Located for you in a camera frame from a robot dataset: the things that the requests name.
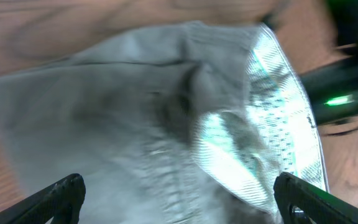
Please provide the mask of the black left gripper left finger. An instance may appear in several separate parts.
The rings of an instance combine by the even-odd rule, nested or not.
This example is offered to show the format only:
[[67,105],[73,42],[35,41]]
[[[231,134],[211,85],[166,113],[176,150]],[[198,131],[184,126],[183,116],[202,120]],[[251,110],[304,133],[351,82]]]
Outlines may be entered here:
[[78,224],[86,187],[80,174],[58,182],[0,212],[0,224]]

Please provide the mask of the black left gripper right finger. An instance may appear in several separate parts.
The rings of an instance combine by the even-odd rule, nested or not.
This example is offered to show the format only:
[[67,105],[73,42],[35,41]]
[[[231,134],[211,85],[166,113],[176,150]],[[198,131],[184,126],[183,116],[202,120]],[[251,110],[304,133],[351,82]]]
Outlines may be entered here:
[[273,189],[284,224],[358,224],[358,208],[288,172]]

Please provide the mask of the grey shorts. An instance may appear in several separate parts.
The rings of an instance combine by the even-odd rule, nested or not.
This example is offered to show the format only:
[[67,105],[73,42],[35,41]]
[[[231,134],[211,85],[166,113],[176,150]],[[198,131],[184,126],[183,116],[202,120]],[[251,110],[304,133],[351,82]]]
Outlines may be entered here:
[[308,96],[264,25],[144,27],[0,77],[28,192],[86,182],[81,223],[280,223],[273,184],[325,189]]

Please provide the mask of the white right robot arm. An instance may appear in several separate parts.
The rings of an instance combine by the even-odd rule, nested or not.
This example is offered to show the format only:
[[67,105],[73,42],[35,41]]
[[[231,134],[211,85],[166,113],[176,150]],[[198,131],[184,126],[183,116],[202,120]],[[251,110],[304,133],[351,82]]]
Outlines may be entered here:
[[345,59],[300,76],[317,124],[358,115],[358,0],[326,1]]

